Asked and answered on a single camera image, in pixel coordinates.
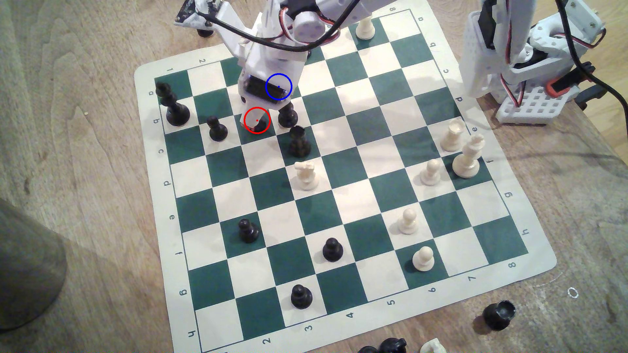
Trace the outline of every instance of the chessboard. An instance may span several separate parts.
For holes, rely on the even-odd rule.
[[[289,129],[239,124],[241,68],[224,45],[149,63],[135,82],[154,205],[166,302],[176,352],[304,352],[553,268],[556,257],[425,0],[399,0],[373,14],[376,34],[356,25],[316,48],[291,100],[311,153],[288,153]],[[190,120],[165,121],[155,83],[170,84]],[[212,141],[205,120],[229,131]],[[456,176],[460,152],[439,141],[452,119],[485,147],[472,178]],[[441,182],[421,183],[429,160]],[[297,161],[320,176],[306,192]],[[400,233],[404,209],[419,229]],[[259,226],[250,244],[238,221]],[[325,240],[344,247],[337,262]],[[421,247],[435,265],[412,265]],[[290,301],[301,284],[304,310]]]

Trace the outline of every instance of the black pawn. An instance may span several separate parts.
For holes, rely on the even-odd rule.
[[[259,236],[257,226],[246,218],[241,219],[237,226],[240,228],[240,239],[247,244],[254,242]]]
[[[209,125],[209,137],[216,142],[221,142],[227,138],[227,126],[224,126],[218,122],[218,118],[210,116],[207,118],[207,125]]]
[[[305,138],[305,129],[297,125],[290,129],[290,146],[288,153],[297,158],[305,157],[310,154],[312,146],[307,138]]]
[[[181,103],[176,102],[176,94],[172,92],[169,84],[157,82],[155,93],[160,98],[160,104],[168,107],[166,120],[173,126],[184,125],[190,120],[190,110]]]
[[[493,331],[501,331],[508,327],[510,320],[514,318],[516,308],[508,300],[493,303],[482,312],[482,317],[486,325]]]
[[[342,254],[344,253],[344,249],[342,248],[342,244],[336,240],[336,238],[329,238],[325,242],[323,246],[323,257],[332,263],[338,261]]]
[[[312,304],[312,292],[301,285],[292,287],[292,295],[290,295],[292,305],[297,309],[305,309]]]

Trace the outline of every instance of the wood grain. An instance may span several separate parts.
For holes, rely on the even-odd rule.
[[[430,3],[459,55],[477,2]],[[234,7],[251,25],[261,4]],[[59,299],[0,334],[0,351],[172,351],[133,73],[219,42],[172,26],[179,6],[0,0],[0,197],[60,233],[68,261]],[[433,337],[452,352],[628,350],[628,168],[573,104],[552,126],[493,127],[557,267],[317,352],[391,336],[412,351]],[[518,307],[511,326],[476,334],[474,318],[502,298]]]

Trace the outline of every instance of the green square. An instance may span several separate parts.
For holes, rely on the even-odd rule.
[[[329,73],[335,86],[366,79],[368,76],[357,52],[341,55],[327,60]]]
[[[296,201],[296,209],[305,235],[342,224],[332,191],[318,193]]]
[[[407,67],[432,59],[430,48],[422,34],[392,41],[391,45],[401,67]]]
[[[165,139],[170,164],[205,155],[203,139],[200,137],[198,126],[166,134]]]
[[[157,84],[157,82],[169,84],[170,88],[172,88],[172,92],[176,94],[177,99],[183,99],[192,96],[192,88],[190,87],[190,78],[188,76],[187,70],[157,77],[155,79],[155,84]]]
[[[355,263],[317,274],[327,314],[368,302]]]
[[[207,189],[180,197],[176,200],[181,232],[218,223],[214,191]]]
[[[427,125],[460,116],[456,101],[447,87],[414,97]]]
[[[240,78],[242,68],[237,64],[237,58],[228,58],[220,61],[220,67],[222,67],[222,75],[225,77],[225,84],[228,86],[235,85]]]
[[[235,298],[227,260],[188,271],[194,310]]]
[[[427,126],[392,137],[404,166],[440,158]]]
[[[433,237],[471,226],[456,192],[421,201],[420,204]]]
[[[285,204],[295,199],[285,168],[252,176],[251,187],[258,210]]]
[[[511,216],[473,227],[489,264],[528,253]]]
[[[304,96],[303,105],[312,125],[345,115],[335,88]]]
[[[412,97],[406,76],[401,69],[370,77],[379,105]]]
[[[207,119],[209,116],[215,115],[221,117],[233,115],[231,110],[231,102],[227,89],[213,90],[194,96],[194,104],[197,108],[197,116],[199,121]]]
[[[368,178],[357,147],[323,156],[323,163],[332,188]]]
[[[382,212],[417,201],[405,169],[371,178],[371,186]]]
[[[284,328],[275,287],[237,298],[235,304],[245,340]]]
[[[275,285],[282,285],[314,274],[314,265],[312,265],[305,237],[282,242],[267,250]]]
[[[356,261],[393,250],[381,214],[345,224],[345,231]]]
[[[429,246],[434,252],[434,267],[425,272],[418,271],[414,268],[414,265],[412,265],[412,257],[424,246]],[[434,239],[398,249],[396,252],[399,264],[401,265],[401,271],[403,271],[403,275],[406,278],[409,289],[419,288],[420,286],[438,282],[448,277],[447,270],[443,264],[443,259],[438,252]]]
[[[360,49],[370,48],[372,46],[380,45],[388,42],[388,36],[386,35],[386,31],[384,31],[384,27],[382,27],[382,22],[379,18],[374,18],[372,20],[373,27],[375,27],[375,35],[373,38],[369,40],[361,40],[355,35],[355,29],[357,28],[357,23],[349,26],[349,31],[351,32],[351,37],[354,39],[355,47]]]
[[[255,224],[259,229],[259,236],[250,244],[247,244],[240,239],[240,228],[238,228],[237,224],[243,218],[251,221],[251,223]],[[259,224],[259,216],[257,215],[257,212],[221,222],[220,230],[222,231],[222,239],[225,244],[227,258],[233,258],[238,255],[250,253],[251,251],[258,250],[266,246],[266,242],[264,241],[264,231]]]
[[[308,126],[305,129],[305,137],[308,139],[311,145],[310,154],[305,157],[295,157],[288,153],[290,149],[290,142],[292,139],[290,138],[290,133],[277,135],[277,140],[279,142],[279,150],[281,151],[281,156],[283,157],[283,161],[288,165],[293,165],[295,162],[302,162],[314,159],[316,157],[320,157],[320,152],[318,150],[318,145],[316,142],[316,138],[314,137],[314,132],[312,131],[312,127]]]

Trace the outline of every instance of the white square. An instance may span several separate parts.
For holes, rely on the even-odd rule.
[[[423,114],[414,97],[384,104],[381,109],[393,136],[425,126]]]
[[[408,173],[408,178],[410,178],[410,184],[412,184],[412,189],[414,190],[417,200],[425,201],[456,190],[456,188],[453,187],[452,180],[449,177],[447,170],[445,169],[443,160],[439,160],[439,162],[441,164],[440,182],[433,186],[424,185],[421,181],[421,177],[419,176],[421,171],[427,167],[427,161],[406,168],[406,173]]]
[[[345,115],[379,106],[369,79],[362,79],[336,87]]]
[[[361,180],[332,190],[343,224],[380,213],[371,182]]]
[[[360,260],[355,265],[369,301],[408,289],[397,253],[394,251]]]
[[[209,167],[205,156],[175,163],[170,165],[170,170],[176,197],[212,188],[212,179],[209,177]]]
[[[305,235],[294,201],[258,211],[257,214],[267,247]]]
[[[301,95],[308,95],[334,88],[332,74],[329,73],[327,62],[324,60],[305,65],[299,80]]]
[[[357,151],[369,178],[403,169],[403,161],[392,137],[361,144]]]
[[[318,193],[326,192],[332,189],[331,184],[329,184],[329,177],[327,176],[327,171],[325,171],[325,164],[323,163],[323,158],[318,157],[309,160],[308,162],[314,163],[314,173],[318,175],[318,186],[314,190],[305,191],[299,187],[299,184],[296,179],[296,169],[295,165],[289,165],[286,167],[286,173],[288,174],[288,178],[290,179],[290,187],[292,188],[292,194],[295,196],[295,200],[300,198],[316,195]]]
[[[421,33],[410,11],[382,16],[379,18],[389,41]]]
[[[329,238],[336,238],[340,245],[342,245],[342,257],[334,263],[327,261],[323,257],[323,246],[325,246],[325,242],[327,242],[327,239]],[[355,262],[353,250],[351,250],[349,238],[347,237],[347,233],[343,225],[338,225],[333,228],[325,229],[324,231],[309,234],[305,237],[305,241],[308,243],[312,264],[314,265],[314,272],[316,273],[329,271],[330,269],[339,268]]]
[[[290,296],[292,295],[292,287],[295,285],[302,285],[312,292],[312,304],[308,308],[300,310],[292,305]],[[283,323],[286,327],[327,314],[323,294],[320,292],[318,279],[315,274],[277,286],[277,296],[279,297]]]
[[[218,219],[222,222],[257,210],[251,181],[248,178],[236,180],[214,188],[214,199]]]
[[[220,62],[188,70],[192,95],[199,95],[227,87]]]
[[[484,224],[508,215],[508,209],[493,181],[458,190],[458,197],[471,225]]]
[[[446,86],[434,60],[404,67],[402,70],[413,95],[427,93]]]
[[[227,259],[236,298],[274,287],[273,270],[266,248]]]
[[[436,237],[434,242],[449,276],[489,264],[473,228]]]
[[[355,147],[355,140],[345,116],[314,124],[312,132],[321,156]]]
[[[413,209],[416,212],[416,224],[418,228],[413,234],[403,234],[397,226],[398,220],[406,209]],[[383,212],[382,218],[384,219],[384,224],[386,225],[388,235],[391,238],[392,246],[395,250],[433,238],[428,221],[425,219],[421,205],[418,202]]]
[[[244,339],[235,299],[199,309],[196,317],[203,351]]]
[[[401,68],[392,47],[390,43],[384,43],[357,52],[369,77]]]

